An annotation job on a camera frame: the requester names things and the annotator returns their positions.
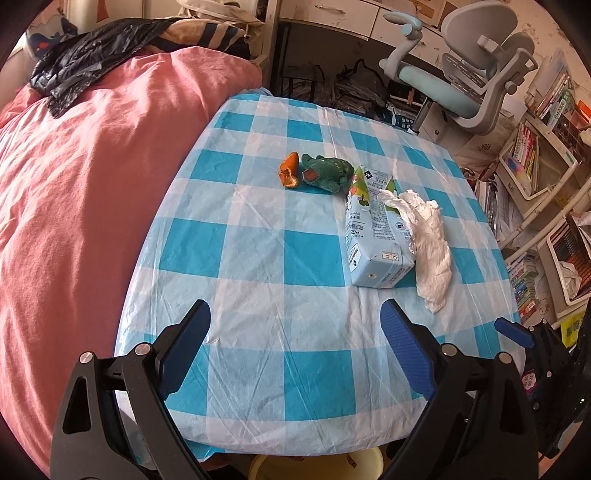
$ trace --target stuffed toy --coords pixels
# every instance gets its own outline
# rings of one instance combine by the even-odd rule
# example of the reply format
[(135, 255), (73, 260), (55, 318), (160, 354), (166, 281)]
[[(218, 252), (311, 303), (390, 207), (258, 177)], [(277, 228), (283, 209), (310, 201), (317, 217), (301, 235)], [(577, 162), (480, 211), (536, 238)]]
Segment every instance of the stuffed toy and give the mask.
[(341, 158), (324, 158), (322, 155), (312, 158), (304, 153), (301, 156), (301, 166), (302, 178), (308, 185), (331, 193), (337, 193), (340, 189), (344, 192), (349, 191), (353, 167), (348, 161)]

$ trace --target white tissue paper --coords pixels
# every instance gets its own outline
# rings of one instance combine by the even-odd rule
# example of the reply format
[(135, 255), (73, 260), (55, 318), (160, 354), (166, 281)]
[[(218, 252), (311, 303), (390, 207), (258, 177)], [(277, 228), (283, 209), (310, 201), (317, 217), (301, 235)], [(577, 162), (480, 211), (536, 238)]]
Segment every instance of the white tissue paper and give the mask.
[(564, 280), (564, 287), (566, 288), (566, 293), (569, 295), (569, 300), (572, 300), (579, 293), (583, 279), (579, 277), (579, 273), (572, 263), (560, 262), (560, 273)]
[(435, 200), (425, 202), (412, 190), (400, 195), (380, 190), (378, 201), (400, 212), (414, 240), (417, 293), (433, 313), (441, 310), (452, 279), (452, 258), (443, 235), (439, 205)]

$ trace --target yellow bucket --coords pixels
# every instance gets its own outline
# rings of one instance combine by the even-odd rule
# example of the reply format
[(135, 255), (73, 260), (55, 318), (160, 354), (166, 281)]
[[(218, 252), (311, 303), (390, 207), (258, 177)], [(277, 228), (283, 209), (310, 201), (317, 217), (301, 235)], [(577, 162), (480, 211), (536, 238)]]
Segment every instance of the yellow bucket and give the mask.
[(384, 458), (375, 447), (304, 459), (257, 455), (248, 480), (377, 480), (383, 471)]

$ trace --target blue checkered tablecloth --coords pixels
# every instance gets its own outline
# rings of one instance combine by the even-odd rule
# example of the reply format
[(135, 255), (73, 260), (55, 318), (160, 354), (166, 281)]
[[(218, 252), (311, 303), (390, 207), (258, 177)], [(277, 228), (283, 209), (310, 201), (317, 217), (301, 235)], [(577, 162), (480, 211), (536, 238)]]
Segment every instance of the blue checkered tablecloth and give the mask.
[[(414, 270), (391, 290), (351, 285), (345, 197), (284, 189), (277, 170), (291, 151), (391, 171), (402, 190), (437, 201), (453, 256), (444, 309), (425, 308)], [(523, 350), (492, 323), (518, 319), (501, 253), (447, 151), (358, 116), (242, 94), (199, 137), (161, 204), (115, 353), (204, 299), (209, 334), (166, 402), (197, 457), (351, 452), (408, 435), (425, 405), (379, 325), (391, 297), (440, 342), (489, 358), (502, 349), (523, 367)]]

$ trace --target drawer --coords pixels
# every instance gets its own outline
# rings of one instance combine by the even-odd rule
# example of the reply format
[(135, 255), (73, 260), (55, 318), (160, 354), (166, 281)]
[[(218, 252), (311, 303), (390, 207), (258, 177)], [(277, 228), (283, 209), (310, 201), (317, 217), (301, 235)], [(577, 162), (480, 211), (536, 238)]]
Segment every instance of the drawer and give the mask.
[(376, 5), (361, 0), (283, 0), (279, 16), (369, 37), (378, 10)]
[[(378, 17), (370, 36), (374, 40), (398, 47), (405, 40), (402, 34), (402, 26), (387, 21), (384, 18), (386, 12), (389, 12), (389, 10), (384, 8), (379, 9)], [(440, 69), (441, 57), (444, 53), (448, 52), (449, 47), (443, 38), (432, 30), (423, 27), (423, 39), (411, 50), (410, 54)]]

